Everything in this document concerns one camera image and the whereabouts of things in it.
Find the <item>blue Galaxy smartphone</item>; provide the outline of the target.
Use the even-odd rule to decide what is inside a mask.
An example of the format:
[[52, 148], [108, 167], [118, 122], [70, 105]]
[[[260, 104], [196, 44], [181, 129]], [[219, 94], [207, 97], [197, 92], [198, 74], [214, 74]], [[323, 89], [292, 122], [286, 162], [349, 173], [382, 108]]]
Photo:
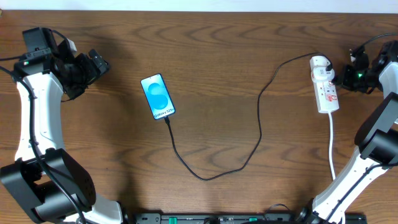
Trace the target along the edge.
[[153, 118], [158, 120], [176, 112], [163, 76], [158, 73], [141, 80]]

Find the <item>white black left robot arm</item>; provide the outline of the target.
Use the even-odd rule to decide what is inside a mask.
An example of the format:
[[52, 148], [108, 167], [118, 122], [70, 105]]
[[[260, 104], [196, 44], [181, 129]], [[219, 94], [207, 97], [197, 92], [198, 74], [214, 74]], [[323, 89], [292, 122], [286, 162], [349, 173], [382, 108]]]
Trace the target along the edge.
[[27, 52], [14, 58], [10, 76], [21, 98], [21, 136], [1, 183], [34, 223], [127, 223], [117, 201], [96, 193], [89, 173], [65, 150], [60, 106], [109, 71], [97, 51], [79, 54], [68, 38], [36, 27], [23, 33]]

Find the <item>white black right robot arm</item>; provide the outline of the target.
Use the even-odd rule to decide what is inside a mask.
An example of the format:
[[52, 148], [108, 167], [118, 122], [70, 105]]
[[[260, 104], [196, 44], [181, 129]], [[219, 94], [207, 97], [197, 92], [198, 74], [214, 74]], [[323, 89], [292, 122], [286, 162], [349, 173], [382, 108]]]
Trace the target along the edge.
[[369, 61], [365, 46], [351, 50], [351, 64], [336, 76], [325, 56], [310, 60], [311, 78], [319, 113], [338, 109], [336, 87], [372, 93], [383, 92], [383, 101], [358, 129], [351, 159], [332, 183], [313, 198], [297, 215], [297, 223], [343, 223], [345, 211], [376, 178], [397, 166], [397, 41], [382, 45], [377, 57]]

